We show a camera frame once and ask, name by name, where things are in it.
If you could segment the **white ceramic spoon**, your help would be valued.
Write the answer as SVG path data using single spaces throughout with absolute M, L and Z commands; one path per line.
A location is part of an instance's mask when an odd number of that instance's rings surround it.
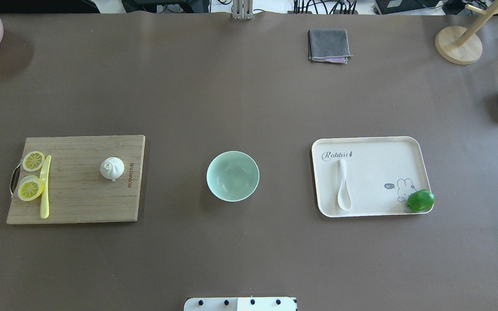
M 340 175 L 340 185 L 338 188 L 337 194 L 337 203 L 340 209 L 344 211 L 349 211 L 352 207 L 351 196 L 348 191 L 348 183 L 347 183 L 347 163 L 345 159 L 340 159 L 338 162 L 339 165 L 339 175 Z

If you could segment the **white steamed bun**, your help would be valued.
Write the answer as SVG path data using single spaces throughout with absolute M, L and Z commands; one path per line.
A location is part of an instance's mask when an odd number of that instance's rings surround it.
M 116 181 L 124 172 L 124 163 L 117 157 L 109 157 L 99 166 L 100 174 L 108 180 Z

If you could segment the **pale green bowl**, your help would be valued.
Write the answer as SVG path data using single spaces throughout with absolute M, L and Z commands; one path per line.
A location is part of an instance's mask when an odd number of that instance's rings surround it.
M 217 155 L 206 171 L 206 183 L 215 197 L 227 202 L 247 199 L 258 187 L 260 169 L 255 160 L 238 150 Z

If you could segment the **cream rabbit tray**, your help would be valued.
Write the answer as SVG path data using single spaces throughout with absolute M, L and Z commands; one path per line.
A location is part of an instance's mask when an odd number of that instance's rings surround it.
M 319 139 L 311 158 L 317 206 L 327 217 L 411 215 L 409 196 L 431 189 L 420 145 L 411 136 Z M 337 203 L 340 159 L 348 168 L 349 211 Z

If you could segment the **grey folded cloth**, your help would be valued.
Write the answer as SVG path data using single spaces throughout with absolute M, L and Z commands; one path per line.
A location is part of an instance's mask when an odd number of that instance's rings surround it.
M 346 64 L 352 57 L 346 29 L 310 29 L 308 59 L 322 63 Z

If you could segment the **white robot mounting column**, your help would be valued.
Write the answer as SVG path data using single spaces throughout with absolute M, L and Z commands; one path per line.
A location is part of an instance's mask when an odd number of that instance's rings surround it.
M 189 298 L 184 311 L 297 311 L 292 297 L 207 297 Z

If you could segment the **bamboo cutting board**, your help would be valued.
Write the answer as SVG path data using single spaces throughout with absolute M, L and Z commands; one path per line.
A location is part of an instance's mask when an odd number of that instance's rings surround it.
M 22 154 L 39 150 L 51 156 L 48 174 L 49 215 L 40 217 L 40 198 L 10 203 L 8 224 L 78 224 L 137 221 L 144 171 L 144 135 L 48 136 L 26 139 Z M 123 174 L 111 181 L 101 163 L 117 157 Z

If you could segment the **green lime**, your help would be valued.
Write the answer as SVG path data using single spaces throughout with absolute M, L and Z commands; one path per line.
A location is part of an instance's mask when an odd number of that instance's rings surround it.
M 435 203 L 435 196 L 427 189 L 421 189 L 409 196 L 407 206 L 413 212 L 430 209 Z

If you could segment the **upper lemon slice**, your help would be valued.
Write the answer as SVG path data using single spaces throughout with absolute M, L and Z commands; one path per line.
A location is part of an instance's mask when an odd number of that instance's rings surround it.
M 28 172 L 37 171 L 41 167 L 43 167 L 45 159 L 46 157 L 44 153 L 40 152 L 39 150 L 31 151 L 27 153 L 22 159 L 22 168 Z

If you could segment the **lemon slice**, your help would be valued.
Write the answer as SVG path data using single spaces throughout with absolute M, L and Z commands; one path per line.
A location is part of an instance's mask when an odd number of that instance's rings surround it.
M 18 183 L 16 194 L 22 201 L 38 198 L 44 190 L 44 181 L 35 175 L 28 175 Z
M 45 159 L 46 157 L 44 153 L 40 152 L 39 150 L 31 151 L 27 153 L 22 159 L 22 168 L 28 172 L 37 171 L 41 167 L 43 167 Z

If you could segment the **lower lemon slice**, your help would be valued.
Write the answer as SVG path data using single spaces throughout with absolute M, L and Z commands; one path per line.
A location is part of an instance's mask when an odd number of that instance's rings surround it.
M 38 198 L 44 190 L 44 181 L 35 175 L 28 175 L 18 183 L 16 194 L 22 201 Z

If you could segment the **wooden mug tree stand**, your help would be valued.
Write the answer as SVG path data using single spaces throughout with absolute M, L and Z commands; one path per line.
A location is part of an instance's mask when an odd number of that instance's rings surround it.
M 465 28 L 447 26 L 435 36 L 435 47 L 447 61 L 458 65 L 469 65 L 478 61 L 482 55 L 482 42 L 476 32 L 493 16 L 498 14 L 498 0 L 485 10 L 466 4 L 465 8 L 479 14 L 478 19 Z

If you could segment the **aluminium frame post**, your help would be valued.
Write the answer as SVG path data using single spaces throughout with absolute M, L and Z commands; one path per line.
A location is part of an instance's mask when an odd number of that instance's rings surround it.
M 233 0 L 233 19 L 253 19 L 253 0 Z

